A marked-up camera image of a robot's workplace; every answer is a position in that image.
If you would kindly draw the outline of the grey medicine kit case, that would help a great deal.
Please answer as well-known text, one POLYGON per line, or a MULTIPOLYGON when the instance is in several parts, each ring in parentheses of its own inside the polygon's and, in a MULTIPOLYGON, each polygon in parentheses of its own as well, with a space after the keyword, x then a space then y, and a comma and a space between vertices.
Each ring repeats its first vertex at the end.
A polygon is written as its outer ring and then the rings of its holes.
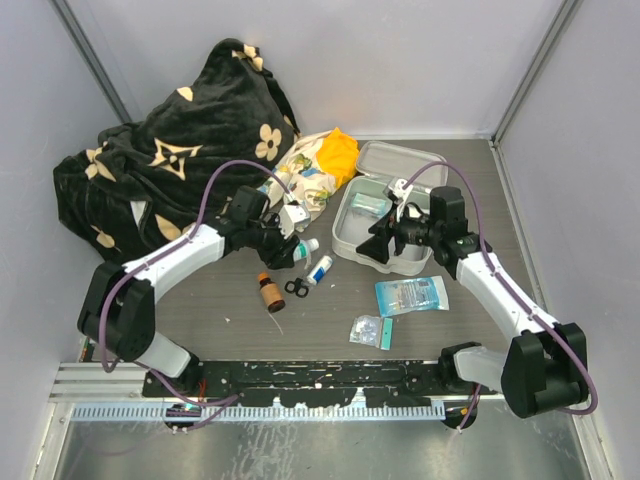
POLYGON ((384 273, 416 276, 432 251, 407 245, 398 253, 391 234, 401 206, 416 216, 429 212, 430 192, 447 184, 445 158, 430 152, 369 141, 356 160, 359 173, 344 192, 332 226, 332 249, 339 257, 384 273))

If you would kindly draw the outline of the bagged teal plaster strips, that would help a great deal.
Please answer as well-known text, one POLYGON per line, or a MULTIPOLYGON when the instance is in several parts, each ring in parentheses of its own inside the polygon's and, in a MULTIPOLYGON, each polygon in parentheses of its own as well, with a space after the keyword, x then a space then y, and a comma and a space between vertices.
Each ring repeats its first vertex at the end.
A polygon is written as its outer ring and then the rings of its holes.
POLYGON ((390 201, 363 193, 356 193, 351 200, 350 207, 360 214, 380 218, 389 211, 390 201))

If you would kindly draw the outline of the white bottle green label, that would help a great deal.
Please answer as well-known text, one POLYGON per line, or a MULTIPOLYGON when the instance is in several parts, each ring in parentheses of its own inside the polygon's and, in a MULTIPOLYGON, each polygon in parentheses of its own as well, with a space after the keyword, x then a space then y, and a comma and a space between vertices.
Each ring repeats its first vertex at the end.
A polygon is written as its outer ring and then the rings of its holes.
POLYGON ((319 248, 319 241, 316 238, 301 240, 293 252, 293 260, 298 262, 306 260, 319 248))

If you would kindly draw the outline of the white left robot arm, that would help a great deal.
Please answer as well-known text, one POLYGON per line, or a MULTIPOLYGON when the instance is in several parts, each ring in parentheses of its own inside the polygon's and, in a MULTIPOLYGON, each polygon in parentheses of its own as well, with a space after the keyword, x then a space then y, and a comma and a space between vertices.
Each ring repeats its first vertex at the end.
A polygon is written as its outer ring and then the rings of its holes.
POLYGON ((242 187, 221 217, 189 227, 137 260, 101 264, 80 310, 79 331, 117 359, 160 374, 176 395, 191 395, 203 368, 195 354, 157 331, 156 305, 195 271, 243 248, 256 250, 269 269, 293 267, 300 242, 296 231, 308 224, 310 214, 292 195, 286 199, 278 213, 271 213, 266 194, 242 187))

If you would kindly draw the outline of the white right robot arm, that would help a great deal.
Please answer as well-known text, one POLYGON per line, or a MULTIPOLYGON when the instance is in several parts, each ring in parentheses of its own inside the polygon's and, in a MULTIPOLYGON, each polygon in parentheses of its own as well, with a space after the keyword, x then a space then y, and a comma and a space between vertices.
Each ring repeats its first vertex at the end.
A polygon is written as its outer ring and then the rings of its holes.
POLYGON ((560 323, 508 275, 484 236, 470 230, 459 188, 434 188, 427 211, 410 201, 410 190, 402 179, 385 188, 390 209, 370 227, 357 253, 387 263, 407 245, 431 249, 436 263, 475 296, 509 343, 506 354, 477 343, 443 350, 442 388, 459 394, 472 383, 483 385, 501 393, 520 418, 552 410, 579 415, 579 404, 595 403, 582 329, 560 323))

